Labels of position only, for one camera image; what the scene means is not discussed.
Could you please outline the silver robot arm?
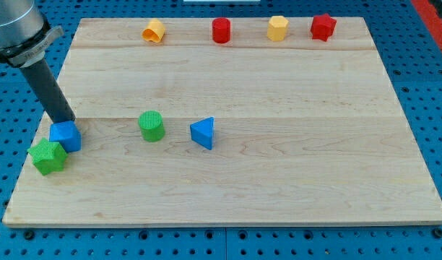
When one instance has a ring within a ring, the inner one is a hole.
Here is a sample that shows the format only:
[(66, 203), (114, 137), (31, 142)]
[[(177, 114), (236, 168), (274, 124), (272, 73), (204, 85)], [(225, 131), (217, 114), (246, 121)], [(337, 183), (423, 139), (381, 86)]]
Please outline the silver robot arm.
[(62, 27), (52, 27), (34, 0), (0, 0), (0, 64), (31, 66), (63, 35)]

